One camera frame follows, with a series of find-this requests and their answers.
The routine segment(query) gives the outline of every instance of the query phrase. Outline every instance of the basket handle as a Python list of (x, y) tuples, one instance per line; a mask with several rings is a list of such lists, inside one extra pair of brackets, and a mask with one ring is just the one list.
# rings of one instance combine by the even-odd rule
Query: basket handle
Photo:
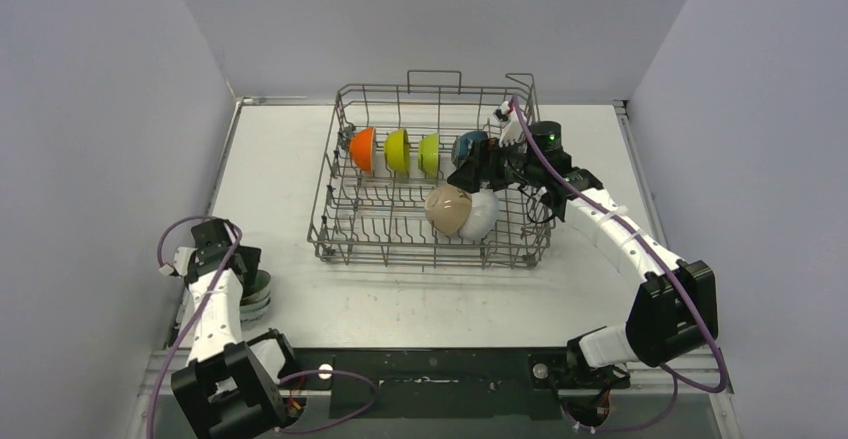
[(456, 75), (456, 93), (462, 89), (462, 71), (453, 71), (448, 69), (410, 69), (406, 71), (406, 93), (409, 94), (412, 86), (438, 86), (439, 84), (427, 83), (412, 83), (412, 74), (455, 74)]

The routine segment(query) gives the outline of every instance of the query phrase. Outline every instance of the bowl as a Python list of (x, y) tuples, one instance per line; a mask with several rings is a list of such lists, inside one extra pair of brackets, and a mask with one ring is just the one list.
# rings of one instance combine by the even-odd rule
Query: bowl
[(389, 134), (385, 145), (386, 163), (396, 172), (409, 172), (409, 136), (406, 129)]
[(365, 172), (374, 172), (374, 150), (376, 149), (376, 131), (373, 127), (356, 133), (353, 139), (350, 140), (350, 155), (353, 157), (353, 163)]
[(457, 234), (463, 239), (479, 241), (495, 227), (500, 216), (500, 199), (489, 189), (471, 195), (471, 214)]
[(418, 169), (428, 176), (439, 176), (438, 134), (430, 134), (418, 143)]
[(459, 167), (462, 161), (468, 157), (471, 152), (471, 144), (477, 141), (485, 141), (489, 138), (486, 131), (470, 131), (456, 138), (451, 148), (451, 162), (454, 166)]
[(471, 214), (471, 195), (457, 187), (445, 184), (427, 195), (424, 215), (442, 234), (452, 236), (465, 224)]

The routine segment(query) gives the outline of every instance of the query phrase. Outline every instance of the metal wire rack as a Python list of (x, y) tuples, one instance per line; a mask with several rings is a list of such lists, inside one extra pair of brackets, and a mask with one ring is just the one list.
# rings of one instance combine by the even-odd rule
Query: metal wire rack
[[(413, 78), (450, 75), (453, 84)], [(535, 267), (550, 245), (554, 221), (531, 189), (499, 191), (500, 215), (480, 241), (448, 237), (424, 217), (430, 191), (453, 172), (450, 150), (457, 137), (479, 129), (497, 137), (492, 111), (513, 94), (530, 123), (539, 120), (532, 74), (510, 73), (505, 86), (468, 86), (459, 71), (410, 70), (406, 84), (348, 84), (336, 94), (307, 240), (322, 261), (420, 266)], [(348, 146), (357, 131), (376, 131), (374, 172), (357, 168)], [(405, 128), (411, 144), (408, 174), (388, 168), (386, 137)], [(438, 177), (416, 167), (418, 143), (439, 134)]]

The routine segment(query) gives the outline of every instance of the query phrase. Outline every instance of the beige bowl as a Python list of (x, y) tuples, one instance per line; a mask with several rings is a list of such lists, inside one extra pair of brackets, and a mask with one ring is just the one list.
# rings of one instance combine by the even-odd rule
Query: beige bowl
[(424, 201), (424, 214), (439, 232), (452, 236), (471, 215), (471, 194), (451, 185), (439, 186)]

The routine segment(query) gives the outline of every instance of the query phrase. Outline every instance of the white table surface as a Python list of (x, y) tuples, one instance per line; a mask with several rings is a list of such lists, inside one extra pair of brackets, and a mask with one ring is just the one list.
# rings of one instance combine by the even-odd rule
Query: white table surface
[[(574, 164), (650, 230), (613, 107), (540, 109), (562, 123)], [(331, 116), (332, 106), (242, 108), (212, 212), (262, 249), (260, 268), (273, 278), (271, 309), (245, 338), (273, 327), (295, 347), (562, 346), (627, 318), (625, 279), (567, 224), (532, 270), (319, 261), (306, 234)]]

